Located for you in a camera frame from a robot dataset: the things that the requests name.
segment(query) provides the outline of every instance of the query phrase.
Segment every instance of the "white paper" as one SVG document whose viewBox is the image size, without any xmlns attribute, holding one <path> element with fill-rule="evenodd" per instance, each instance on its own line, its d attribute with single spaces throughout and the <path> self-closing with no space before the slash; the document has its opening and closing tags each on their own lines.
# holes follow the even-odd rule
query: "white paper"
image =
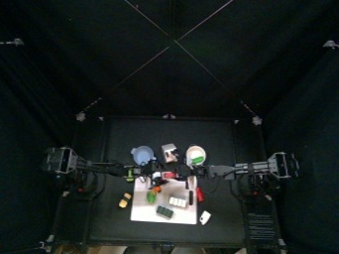
<svg viewBox="0 0 339 254">
<path fill-rule="evenodd" d="M 147 192 L 151 187 L 151 180 L 147 179 L 146 183 L 141 179 L 135 180 L 134 184 L 134 196 L 133 196 L 133 209 L 131 209 L 131 220 L 134 221 L 149 221 L 149 222 L 163 222 L 163 223 L 181 223 L 181 224 L 197 224 L 197 188 L 191 186 L 190 190 L 186 190 L 186 182 L 179 182 L 170 179 L 170 183 L 162 186 L 162 192 L 157 195 L 155 203 L 150 204 L 147 201 Z M 194 191 L 194 204 L 186 207 L 179 207 L 170 204 L 171 196 L 190 200 L 190 191 Z M 157 207 L 163 207 L 174 211 L 173 218 L 157 213 Z"/>
</svg>

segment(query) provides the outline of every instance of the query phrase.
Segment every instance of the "green object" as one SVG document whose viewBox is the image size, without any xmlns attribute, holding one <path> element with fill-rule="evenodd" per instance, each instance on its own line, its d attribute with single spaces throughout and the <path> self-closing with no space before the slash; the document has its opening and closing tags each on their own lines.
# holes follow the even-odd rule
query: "green object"
<svg viewBox="0 0 339 254">
<path fill-rule="evenodd" d="M 129 176 L 126 177 L 129 182 L 134 182 L 133 169 L 129 170 Z"/>
<path fill-rule="evenodd" d="M 193 159 L 193 164 L 199 164 L 199 163 L 203 163 L 205 162 L 205 156 L 201 156 L 195 159 Z"/>
<path fill-rule="evenodd" d="M 157 213 L 167 216 L 169 218 L 171 218 L 174 216 L 174 211 L 161 205 L 157 208 Z"/>
<path fill-rule="evenodd" d="M 154 190 L 147 192 L 147 201 L 149 203 L 154 203 L 157 200 L 157 192 Z"/>
</svg>

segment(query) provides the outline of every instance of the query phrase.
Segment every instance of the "red object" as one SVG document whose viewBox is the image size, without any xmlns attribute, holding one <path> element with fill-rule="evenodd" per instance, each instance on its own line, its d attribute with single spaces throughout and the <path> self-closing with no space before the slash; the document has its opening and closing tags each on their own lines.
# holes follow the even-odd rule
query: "red object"
<svg viewBox="0 0 339 254">
<path fill-rule="evenodd" d="M 203 202 L 206 200 L 205 194 L 203 194 L 202 189 L 199 187 L 197 187 L 197 198 L 198 198 L 198 202 Z"/>
</svg>

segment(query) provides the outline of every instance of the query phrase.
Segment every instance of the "small object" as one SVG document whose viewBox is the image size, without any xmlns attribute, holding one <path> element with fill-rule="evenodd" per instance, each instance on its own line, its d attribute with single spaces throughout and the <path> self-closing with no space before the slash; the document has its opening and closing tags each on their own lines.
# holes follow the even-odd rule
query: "small object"
<svg viewBox="0 0 339 254">
<path fill-rule="evenodd" d="M 126 177 L 126 180 L 131 183 L 134 182 L 134 175 L 133 175 L 133 169 L 129 169 L 129 175 Z"/>
<path fill-rule="evenodd" d="M 163 173 L 163 179 L 175 179 L 177 174 L 174 172 L 165 172 Z"/>
<path fill-rule="evenodd" d="M 199 146 L 191 146 L 186 152 L 187 166 L 199 166 L 203 165 L 207 159 L 206 150 Z"/>
<path fill-rule="evenodd" d="M 177 198 L 174 196 L 170 197 L 170 204 L 181 207 L 186 207 L 187 200 L 183 198 Z"/>
<path fill-rule="evenodd" d="M 133 159 L 138 165 L 149 164 L 150 160 L 154 159 L 154 151 L 147 146 L 134 148 L 131 151 Z"/>
<path fill-rule="evenodd" d="M 130 193 L 126 192 L 125 195 L 123 195 L 123 197 L 122 197 L 121 203 L 119 203 L 119 206 L 121 206 L 122 208 L 126 208 L 126 207 L 127 207 L 131 198 L 133 198 L 133 195 L 131 195 Z"/>
<path fill-rule="evenodd" d="M 147 201 L 149 201 L 149 203 L 155 203 L 155 200 L 157 200 L 157 191 L 150 190 L 147 192 Z"/>
<path fill-rule="evenodd" d="M 193 159 L 193 164 L 194 165 L 199 165 L 205 162 L 205 157 L 201 156 L 201 157 L 197 157 L 195 159 Z"/>
<path fill-rule="evenodd" d="M 202 224 L 205 225 L 207 223 L 207 221 L 210 220 L 211 218 L 211 213 L 209 211 L 205 210 L 203 214 L 202 214 L 202 217 L 201 217 L 201 222 Z"/>
<path fill-rule="evenodd" d="M 174 216 L 174 211 L 161 205 L 157 208 L 157 213 L 165 215 L 169 218 Z"/>
<path fill-rule="evenodd" d="M 167 144 L 162 146 L 165 162 L 175 163 L 178 162 L 179 155 L 177 154 L 177 146 L 174 144 Z"/>
<path fill-rule="evenodd" d="M 194 191 L 190 190 L 190 205 L 194 205 Z"/>
<path fill-rule="evenodd" d="M 203 191 L 199 187 L 197 187 L 197 197 L 198 197 L 198 202 L 203 202 L 206 200 Z"/>
<path fill-rule="evenodd" d="M 138 167 L 134 167 L 134 168 L 133 168 L 133 173 L 134 173 L 135 175 L 141 175 L 141 174 L 142 174 L 142 169 L 138 168 Z"/>
<path fill-rule="evenodd" d="M 77 118 L 78 118 L 78 121 L 85 122 L 85 121 L 86 121 L 86 114 L 85 114 L 83 112 L 81 112 L 81 113 L 77 115 Z"/>
<path fill-rule="evenodd" d="M 269 201 L 271 201 L 271 196 L 269 194 L 265 195 Z"/>
</svg>

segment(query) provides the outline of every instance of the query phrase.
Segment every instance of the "black curtain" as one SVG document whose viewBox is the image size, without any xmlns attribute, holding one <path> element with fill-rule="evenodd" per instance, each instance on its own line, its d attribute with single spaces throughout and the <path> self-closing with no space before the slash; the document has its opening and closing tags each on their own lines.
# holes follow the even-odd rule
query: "black curtain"
<svg viewBox="0 0 339 254">
<path fill-rule="evenodd" d="M 0 36 L 14 35 L 0 27 Z M 58 195 L 41 170 L 45 150 L 71 145 L 75 114 L 26 55 L 0 45 L 0 252 L 39 246 L 51 232 Z"/>
<path fill-rule="evenodd" d="M 302 177 L 279 203 L 291 253 L 339 253 L 339 52 L 329 50 L 266 119 L 270 152 L 293 152 Z"/>
</svg>

